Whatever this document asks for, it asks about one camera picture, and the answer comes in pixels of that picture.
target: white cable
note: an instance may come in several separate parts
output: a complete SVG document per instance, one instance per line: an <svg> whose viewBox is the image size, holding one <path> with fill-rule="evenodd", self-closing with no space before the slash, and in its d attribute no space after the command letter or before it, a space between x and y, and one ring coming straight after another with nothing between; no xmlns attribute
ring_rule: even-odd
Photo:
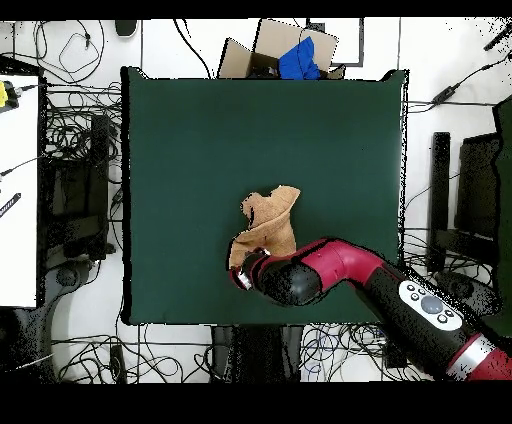
<svg viewBox="0 0 512 424"><path fill-rule="evenodd" d="M39 362L45 361L46 359L51 358L53 355L54 355L54 353L50 353L49 355L45 356L44 358L36 359L35 361L29 362L28 364L25 364L25 365L20 365L19 367L16 367L15 370L26 368L26 367L29 367L30 365L34 365Z"/></svg>

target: white desk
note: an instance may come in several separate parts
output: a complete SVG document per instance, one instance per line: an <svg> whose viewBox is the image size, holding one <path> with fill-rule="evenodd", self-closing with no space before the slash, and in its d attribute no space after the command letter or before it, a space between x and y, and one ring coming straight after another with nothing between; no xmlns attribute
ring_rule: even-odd
<svg viewBox="0 0 512 424"><path fill-rule="evenodd" d="M0 75L15 87L37 84L35 76ZM23 93L17 109L0 114L0 172L37 157L38 92ZM36 306L37 161L0 182L0 208L21 199L0 218L0 306Z"/></svg>

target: yellow object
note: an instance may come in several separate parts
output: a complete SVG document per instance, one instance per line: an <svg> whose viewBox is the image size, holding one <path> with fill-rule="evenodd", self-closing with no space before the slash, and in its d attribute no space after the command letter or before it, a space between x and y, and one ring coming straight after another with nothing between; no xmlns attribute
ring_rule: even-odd
<svg viewBox="0 0 512 424"><path fill-rule="evenodd" d="M7 91L5 91L5 85L0 81L0 107L4 107L7 102Z"/></svg>

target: control buttons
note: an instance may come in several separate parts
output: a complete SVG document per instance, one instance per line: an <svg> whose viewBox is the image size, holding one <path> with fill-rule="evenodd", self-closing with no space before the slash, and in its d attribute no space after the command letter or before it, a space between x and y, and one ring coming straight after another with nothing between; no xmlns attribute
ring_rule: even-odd
<svg viewBox="0 0 512 424"><path fill-rule="evenodd" d="M443 302L441 302L437 297L425 296L423 299L421 299L421 308L427 314L438 314L443 310Z"/></svg>
<svg viewBox="0 0 512 424"><path fill-rule="evenodd" d="M462 318L443 303L441 298L432 294L428 286L423 287L415 281L404 280L398 287L398 295L409 308L438 330L454 331L463 324Z"/></svg>

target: cardboard box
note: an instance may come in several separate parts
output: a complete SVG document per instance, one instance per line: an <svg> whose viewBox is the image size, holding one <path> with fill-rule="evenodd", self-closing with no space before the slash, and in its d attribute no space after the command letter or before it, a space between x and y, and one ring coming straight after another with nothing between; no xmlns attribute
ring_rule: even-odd
<svg viewBox="0 0 512 424"><path fill-rule="evenodd" d="M299 39L303 41L308 37L311 37L315 45L313 62L325 77L338 43L336 37L271 19L261 19L253 51L232 38L226 40L217 78L246 78L254 66L277 69L279 58L299 44Z"/></svg>

